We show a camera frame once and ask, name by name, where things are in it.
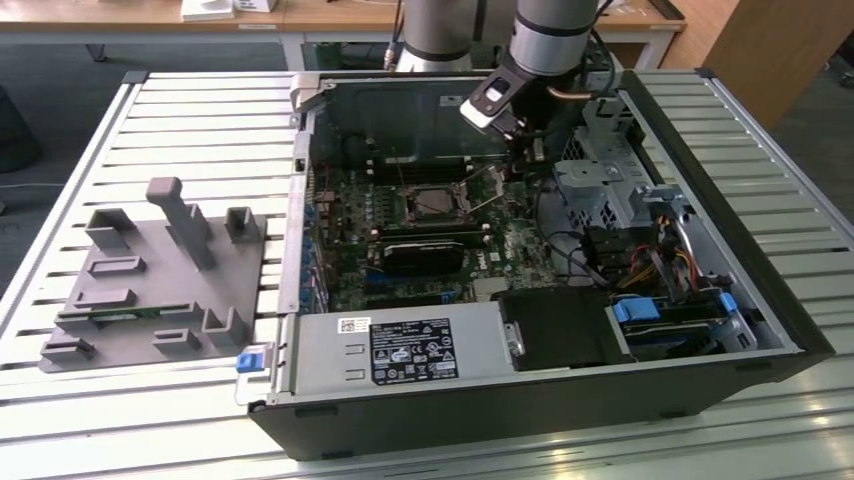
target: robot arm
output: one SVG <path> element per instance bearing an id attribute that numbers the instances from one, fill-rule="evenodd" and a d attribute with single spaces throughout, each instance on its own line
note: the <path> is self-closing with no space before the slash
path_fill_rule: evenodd
<path id="1" fill-rule="evenodd" d="M 556 102 L 590 98 L 563 90 L 579 73 L 596 6 L 596 0 L 518 2 L 510 55 L 460 107 L 467 121 L 508 143 L 547 128 Z"/>

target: metal grate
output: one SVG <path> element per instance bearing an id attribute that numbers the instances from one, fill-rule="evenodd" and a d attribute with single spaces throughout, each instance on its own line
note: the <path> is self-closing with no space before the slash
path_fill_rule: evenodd
<path id="1" fill-rule="evenodd" d="M 611 209 L 611 204 L 604 202 L 602 210 L 599 210 L 599 219 L 604 228 L 614 230 L 616 228 L 616 212 Z"/>
<path id="2" fill-rule="evenodd" d="M 575 140 L 575 136 L 572 135 L 566 142 L 566 147 L 563 148 L 563 160 L 586 160 L 587 155 L 584 154 L 584 148 L 582 147 L 578 140 Z"/>
<path id="3" fill-rule="evenodd" d="M 570 210 L 570 224 L 575 229 L 590 227 L 592 225 L 592 216 L 586 210 Z"/>

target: blue tab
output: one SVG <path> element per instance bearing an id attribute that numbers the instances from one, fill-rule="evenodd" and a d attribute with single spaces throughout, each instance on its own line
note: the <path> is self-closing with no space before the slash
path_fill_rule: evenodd
<path id="1" fill-rule="evenodd" d="M 242 353 L 238 355 L 238 373 L 252 373 L 264 371 L 264 354 Z"/>
<path id="2" fill-rule="evenodd" d="M 735 313 L 735 311 L 738 310 L 738 304 L 735 303 L 735 298 L 733 298 L 731 293 L 721 294 L 721 303 L 723 304 L 723 308 L 726 309 L 727 313 Z"/>
<path id="3" fill-rule="evenodd" d="M 662 317 L 655 302 L 649 297 L 626 298 L 616 305 L 626 309 L 630 321 L 657 320 Z"/>
<path id="4" fill-rule="evenodd" d="M 626 308 L 618 303 L 616 305 L 614 305 L 612 310 L 614 316 L 616 317 L 616 322 L 626 323 L 628 321 L 628 312 L 626 311 Z"/>

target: metal slatted table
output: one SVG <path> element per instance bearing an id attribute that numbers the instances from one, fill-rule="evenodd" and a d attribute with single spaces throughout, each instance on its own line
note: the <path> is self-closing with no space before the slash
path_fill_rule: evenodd
<path id="1" fill-rule="evenodd" d="M 206 215 L 235 204 L 268 215 L 255 340 L 272 340 L 295 133 L 290 75 L 152 74 L 144 84 L 121 86 L 0 303 L 0 476 L 759 479 L 851 473 L 850 226 L 719 83 L 693 72 L 642 78 L 838 350 L 797 377 L 746 390 L 691 418 L 300 464 L 235 403 L 234 359 L 41 373 L 39 350 L 89 245 L 81 225 L 108 206 L 135 219 L 159 216 L 141 200 L 156 175 L 183 178 L 185 198 Z M 653 144 L 649 150 L 673 178 Z"/>

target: warning label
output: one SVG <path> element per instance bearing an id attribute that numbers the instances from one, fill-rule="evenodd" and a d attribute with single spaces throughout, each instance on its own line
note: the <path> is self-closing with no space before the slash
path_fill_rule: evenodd
<path id="1" fill-rule="evenodd" d="M 371 372 L 376 385 L 459 377 L 451 321 L 372 324 Z"/>

